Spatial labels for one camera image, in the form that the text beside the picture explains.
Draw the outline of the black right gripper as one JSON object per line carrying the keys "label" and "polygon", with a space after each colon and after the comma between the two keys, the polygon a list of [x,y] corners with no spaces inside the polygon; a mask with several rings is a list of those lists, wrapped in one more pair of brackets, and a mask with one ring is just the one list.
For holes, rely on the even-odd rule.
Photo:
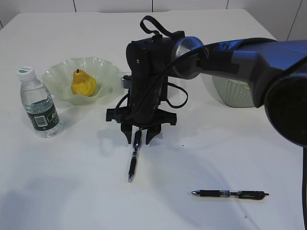
{"label": "black right gripper", "polygon": [[147,129],[146,145],[160,134],[161,124],[170,124],[172,126],[177,123],[177,114],[165,110],[161,110],[161,100],[157,103],[146,103],[143,105],[131,118],[129,115],[133,112],[132,102],[127,106],[120,107],[117,105],[115,108],[108,108],[106,110],[106,121],[116,121],[120,124],[121,132],[127,138],[128,144],[131,144],[132,127],[139,127],[140,129]]}

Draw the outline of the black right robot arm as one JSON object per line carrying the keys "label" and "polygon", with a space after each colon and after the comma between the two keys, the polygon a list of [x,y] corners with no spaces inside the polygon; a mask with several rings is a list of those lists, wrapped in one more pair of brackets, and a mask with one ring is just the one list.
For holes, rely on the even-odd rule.
{"label": "black right robot arm", "polygon": [[159,109],[166,99],[166,79],[190,80],[199,74],[246,82],[255,107],[264,106],[268,120],[288,141],[307,145],[307,43],[248,38],[204,45],[195,37],[165,37],[133,41],[126,49],[131,70],[124,99],[107,109],[106,120],[115,120],[131,139],[132,127],[147,130],[150,142],[163,123],[175,125],[174,113]]}

